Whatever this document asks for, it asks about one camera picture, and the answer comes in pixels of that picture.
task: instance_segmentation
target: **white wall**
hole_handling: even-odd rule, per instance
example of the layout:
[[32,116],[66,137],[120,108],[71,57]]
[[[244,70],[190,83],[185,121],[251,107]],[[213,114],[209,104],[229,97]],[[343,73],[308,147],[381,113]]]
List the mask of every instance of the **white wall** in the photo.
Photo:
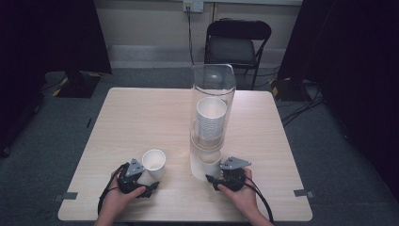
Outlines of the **white wall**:
[[[105,43],[188,48],[188,20],[183,3],[174,1],[95,1]],[[287,47],[300,6],[204,3],[203,13],[191,13],[194,58],[201,61],[206,28],[215,18],[256,19],[267,22],[272,35],[266,51]]]

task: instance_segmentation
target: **carpeted floor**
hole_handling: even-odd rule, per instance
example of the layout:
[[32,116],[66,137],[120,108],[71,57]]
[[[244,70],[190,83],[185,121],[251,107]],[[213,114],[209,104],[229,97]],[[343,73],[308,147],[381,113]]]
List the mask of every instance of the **carpeted floor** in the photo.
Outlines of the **carpeted floor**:
[[[260,74],[273,72],[263,69]],[[45,89],[39,113],[10,146],[10,157],[0,159],[0,226],[92,225],[60,221],[60,202],[53,199],[68,189],[106,93],[113,87],[190,89],[190,74],[189,68],[114,69],[113,75],[101,79],[90,99],[56,98],[52,96],[56,86]],[[265,84],[271,76],[260,77],[257,84]],[[47,86],[62,77],[63,73],[46,74]],[[239,84],[248,79],[237,77]],[[316,86],[307,88],[314,96]],[[270,87],[257,90],[270,91]],[[276,105],[284,119],[305,104],[276,101]],[[325,104],[305,111],[284,128],[303,185],[315,197],[310,199],[311,221],[276,225],[398,225],[398,203],[367,159],[346,141]]]

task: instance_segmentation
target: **white paper cup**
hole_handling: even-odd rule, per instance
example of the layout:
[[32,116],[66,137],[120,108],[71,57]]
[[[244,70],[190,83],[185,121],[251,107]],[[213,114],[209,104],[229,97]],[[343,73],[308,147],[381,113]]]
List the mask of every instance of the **white paper cup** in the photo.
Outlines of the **white paper cup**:
[[157,149],[152,149],[144,153],[142,164],[150,176],[159,181],[165,174],[165,163],[167,157],[164,152]]
[[205,97],[197,103],[196,133],[205,140],[214,140],[223,134],[227,106],[217,97]]
[[222,153],[220,151],[212,153],[199,152],[198,158],[202,164],[202,169],[205,175],[210,175],[215,178],[221,175],[220,164]]

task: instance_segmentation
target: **wooden tabletop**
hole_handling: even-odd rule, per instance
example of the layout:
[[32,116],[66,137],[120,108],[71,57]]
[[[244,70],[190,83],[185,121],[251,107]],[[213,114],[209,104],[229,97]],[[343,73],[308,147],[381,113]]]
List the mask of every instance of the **wooden tabletop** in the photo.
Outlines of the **wooden tabletop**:
[[[190,89],[109,90],[64,200],[61,220],[94,221],[111,172],[150,149],[167,156],[166,174],[149,199],[131,202],[118,221],[246,221],[232,202],[190,169]],[[253,181],[267,199],[275,221],[312,218],[273,96],[237,90],[231,108],[224,156],[250,161]],[[264,215],[266,209],[258,197]]]

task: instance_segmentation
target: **human hand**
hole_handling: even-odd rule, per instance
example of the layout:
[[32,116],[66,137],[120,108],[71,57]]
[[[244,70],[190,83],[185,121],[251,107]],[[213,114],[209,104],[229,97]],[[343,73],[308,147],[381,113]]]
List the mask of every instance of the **human hand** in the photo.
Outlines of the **human hand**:
[[[113,172],[111,177],[114,175],[114,173],[120,173],[120,171]],[[100,214],[94,225],[112,225],[115,218],[124,210],[129,202],[134,200],[146,190],[145,186],[141,186],[128,194],[123,194],[117,187],[119,186],[116,176],[108,188],[109,192],[104,198],[103,208],[100,211]]]
[[[247,176],[245,183],[255,186],[251,181],[251,170],[248,168],[243,168],[243,170]],[[235,192],[222,184],[219,184],[217,188],[232,200],[235,207],[249,220],[252,226],[273,225],[262,215],[256,203],[256,193],[248,186],[243,186],[240,190]]]

